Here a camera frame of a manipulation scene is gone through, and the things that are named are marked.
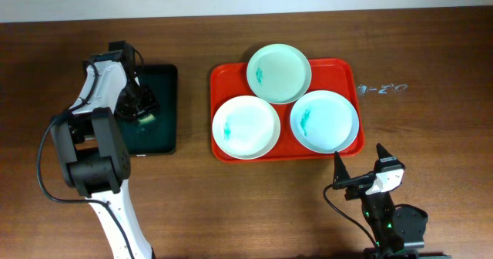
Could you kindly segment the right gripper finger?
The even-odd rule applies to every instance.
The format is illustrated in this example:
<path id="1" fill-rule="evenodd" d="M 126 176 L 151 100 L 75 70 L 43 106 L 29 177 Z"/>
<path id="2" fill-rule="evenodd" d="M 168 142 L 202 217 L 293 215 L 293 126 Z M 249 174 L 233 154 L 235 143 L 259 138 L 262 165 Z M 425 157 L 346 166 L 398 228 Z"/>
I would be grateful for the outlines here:
<path id="1" fill-rule="evenodd" d="M 391 155 L 381 143 L 376 145 L 377 155 L 379 160 L 393 160 L 394 156 Z"/>
<path id="2" fill-rule="evenodd" d="M 347 172 L 347 168 L 344 165 L 343 160 L 340 157 L 340 154 L 336 151 L 334 153 L 334 184 L 343 183 L 346 180 L 350 179 L 350 175 Z"/>

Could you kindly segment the green yellow scrub sponge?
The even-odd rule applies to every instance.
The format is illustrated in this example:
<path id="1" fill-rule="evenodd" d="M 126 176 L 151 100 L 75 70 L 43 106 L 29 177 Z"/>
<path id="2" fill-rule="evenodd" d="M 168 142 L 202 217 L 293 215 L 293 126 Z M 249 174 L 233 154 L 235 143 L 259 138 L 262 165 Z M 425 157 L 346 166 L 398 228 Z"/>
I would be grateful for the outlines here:
<path id="1" fill-rule="evenodd" d="M 153 121 L 156 120 L 156 117 L 150 113 L 146 116 L 143 116 L 143 117 L 140 117 L 137 119 L 137 123 L 141 126 L 141 125 L 147 125 L 147 124 L 150 124 L 152 123 Z"/>

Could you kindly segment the cream white plate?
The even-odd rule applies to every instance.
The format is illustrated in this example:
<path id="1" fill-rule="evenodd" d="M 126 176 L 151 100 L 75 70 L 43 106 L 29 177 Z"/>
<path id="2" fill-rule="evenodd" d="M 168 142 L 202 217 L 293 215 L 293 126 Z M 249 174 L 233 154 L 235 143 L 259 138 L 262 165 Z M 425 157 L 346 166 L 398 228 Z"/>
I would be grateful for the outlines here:
<path id="1" fill-rule="evenodd" d="M 265 100 L 237 96 L 216 111 L 212 121 L 216 145 L 239 160 L 253 160 L 269 153 L 280 138 L 280 117 Z"/>

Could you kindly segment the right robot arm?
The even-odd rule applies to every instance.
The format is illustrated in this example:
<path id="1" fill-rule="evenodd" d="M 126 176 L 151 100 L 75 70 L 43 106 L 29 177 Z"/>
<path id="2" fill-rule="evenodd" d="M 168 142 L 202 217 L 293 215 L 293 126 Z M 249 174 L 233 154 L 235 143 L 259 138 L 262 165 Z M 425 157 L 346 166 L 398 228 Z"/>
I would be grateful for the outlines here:
<path id="1" fill-rule="evenodd" d="M 391 191 L 402 184 L 406 166 L 381 144 L 376 145 L 376 150 L 378 159 L 373 170 L 357 177 L 350 176 L 336 152 L 333 182 L 323 189 L 325 201 L 367 235 L 372 246 L 364 249 L 364 258 L 448 258 L 444 253 L 423 254 L 419 251 L 424 247 L 428 213 L 410 204 L 394 203 Z M 329 189 L 344 190 L 347 201 L 359 199 L 370 230 L 338 209 L 327 196 Z"/>

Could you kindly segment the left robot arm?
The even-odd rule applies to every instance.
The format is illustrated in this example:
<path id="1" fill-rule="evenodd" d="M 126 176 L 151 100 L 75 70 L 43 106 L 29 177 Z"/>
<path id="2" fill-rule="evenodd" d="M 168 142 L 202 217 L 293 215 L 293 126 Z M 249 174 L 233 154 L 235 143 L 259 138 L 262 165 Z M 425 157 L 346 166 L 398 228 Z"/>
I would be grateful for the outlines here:
<path id="1" fill-rule="evenodd" d="M 99 219 L 115 258 L 153 258 L 154 250 L 139 227 L 129 195 L 130 154 L 118 119 L 151 119 L 159 103 L 140 83 L 142 55 L 125 41 L 82 64 L 85 83 L 78 99 L 54 116 L 44 137 L 51 137 L 68 187 L 79 204 Z"/>

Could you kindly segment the black rectangular tray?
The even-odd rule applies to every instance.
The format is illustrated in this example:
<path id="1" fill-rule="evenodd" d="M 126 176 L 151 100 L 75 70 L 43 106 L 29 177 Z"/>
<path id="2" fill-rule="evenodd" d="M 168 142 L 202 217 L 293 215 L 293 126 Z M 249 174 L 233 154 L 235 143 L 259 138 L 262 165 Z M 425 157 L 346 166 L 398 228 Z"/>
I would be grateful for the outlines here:
<path id="1" fill-rule="evenodd" d="M 115 115 L 127 150 L 132 156 L 171 154 L 176 149 L 178 69 L 173 64 L 144 66 L 139 81 L 150 87 L 159 109 L 152 112 L 155 121 L 141 126 Z"/>

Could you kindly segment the red plastic tray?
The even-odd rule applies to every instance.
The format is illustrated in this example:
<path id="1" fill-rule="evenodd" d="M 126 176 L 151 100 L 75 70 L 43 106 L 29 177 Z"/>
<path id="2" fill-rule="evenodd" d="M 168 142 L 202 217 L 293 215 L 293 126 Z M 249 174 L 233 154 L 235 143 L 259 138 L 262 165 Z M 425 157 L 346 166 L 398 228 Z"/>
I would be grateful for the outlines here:
<path id="1" fill-rule="evenodd" d="M 323 58 L 311 59 L 312 80 L 308 88 L 327 90 L 338 93 L 346 98 L 355 109 L 359 109 L 357 90 L 350 65 L 342 59 Z M 225 63 L 217 66 L 210 75 L 210 115 L 227 100 L 236 96 L 252 96 L 248 82 L 245 62 Z M 305 160 L 332 158 L 333 154 L 316 153 L 299 143 L 290 128 L 290 111 L 293 103 L 275 105 L 274 109 L 280 117 L 280 138 L 276 146 L 267 154 L 256 158 L 257 162 L 279 160 Z"/>

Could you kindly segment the light blue plate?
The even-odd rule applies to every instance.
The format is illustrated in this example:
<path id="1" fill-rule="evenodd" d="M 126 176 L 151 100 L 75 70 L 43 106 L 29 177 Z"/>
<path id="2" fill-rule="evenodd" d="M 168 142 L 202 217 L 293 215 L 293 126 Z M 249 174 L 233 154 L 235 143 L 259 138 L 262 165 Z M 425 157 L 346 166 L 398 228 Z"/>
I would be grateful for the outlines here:
<path id="1" fill-rule="evenodd" d="M 316 90 L 299 98 L 290 112 L 290 128 L 296 140 L 316 153 L 335 153 L 357 138 L 359 116 L 342 95 Z"/>

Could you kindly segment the mint green plate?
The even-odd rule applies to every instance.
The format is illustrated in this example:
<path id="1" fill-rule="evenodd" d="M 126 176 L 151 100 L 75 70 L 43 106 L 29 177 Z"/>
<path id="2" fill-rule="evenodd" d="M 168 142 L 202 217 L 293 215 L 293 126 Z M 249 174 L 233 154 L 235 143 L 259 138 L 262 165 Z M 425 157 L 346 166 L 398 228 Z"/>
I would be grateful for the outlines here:
<path id="1" fill-rule="evenodd" d="M 311 84 L 312 71 L 307 57 L 286 44 L 266 45 L 247 63 L 246 79 L 252 92 L 273 104 L 298 100 Z"/>

